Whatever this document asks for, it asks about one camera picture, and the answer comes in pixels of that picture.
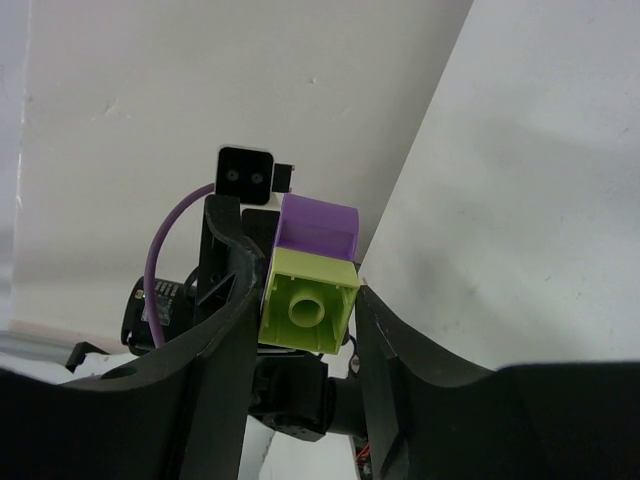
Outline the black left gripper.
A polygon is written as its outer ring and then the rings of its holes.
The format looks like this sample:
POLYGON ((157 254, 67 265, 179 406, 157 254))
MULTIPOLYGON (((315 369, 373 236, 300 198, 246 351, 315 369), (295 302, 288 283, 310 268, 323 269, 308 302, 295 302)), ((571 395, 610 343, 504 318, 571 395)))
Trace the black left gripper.
POLYGON ((206 197, 196 286, 178 289, 176 336, 133 362, 124 431, 141 443, 238 443, 247 417, 315 441, 364 437, 360 385, 329 376, 359 289, 354 209, 276 213, 269 251, 240 201, 206 197))

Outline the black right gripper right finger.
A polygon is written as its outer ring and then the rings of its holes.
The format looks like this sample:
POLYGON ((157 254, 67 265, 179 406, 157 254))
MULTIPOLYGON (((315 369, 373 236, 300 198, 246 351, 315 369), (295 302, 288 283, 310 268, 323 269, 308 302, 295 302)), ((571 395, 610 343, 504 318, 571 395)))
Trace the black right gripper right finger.
POLYGON ((489 370, 400 320, 369 287, 355 307, 378 479, 635 479, 635 362, 489 370))

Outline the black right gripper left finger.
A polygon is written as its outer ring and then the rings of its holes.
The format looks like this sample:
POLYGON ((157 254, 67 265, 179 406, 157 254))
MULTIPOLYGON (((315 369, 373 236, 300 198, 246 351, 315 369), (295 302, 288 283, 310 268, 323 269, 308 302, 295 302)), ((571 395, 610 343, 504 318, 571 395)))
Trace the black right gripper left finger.
POLYGON ((54 385, 1 374, 5 479, 234 479, 257 317, 219 314, 108 373, 54 385))

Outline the purple lego piece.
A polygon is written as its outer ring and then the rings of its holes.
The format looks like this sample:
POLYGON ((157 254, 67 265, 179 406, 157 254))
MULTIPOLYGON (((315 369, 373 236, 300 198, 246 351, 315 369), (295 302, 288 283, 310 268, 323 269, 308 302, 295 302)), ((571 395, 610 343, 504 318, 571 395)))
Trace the purple lego piece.
POLYGON ((274 246, 354 262, 359 225, 356 208, 286 193, 274 246))

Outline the green lego brick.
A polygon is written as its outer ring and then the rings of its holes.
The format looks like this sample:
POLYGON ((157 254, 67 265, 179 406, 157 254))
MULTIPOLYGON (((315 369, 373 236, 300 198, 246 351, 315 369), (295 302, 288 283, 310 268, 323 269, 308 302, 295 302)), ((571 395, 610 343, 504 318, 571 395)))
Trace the green lego brick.
POLYGON ((355 265, 277 247, 262 302, 262 344, 335 355, 345 337, 360 280, 355 265))

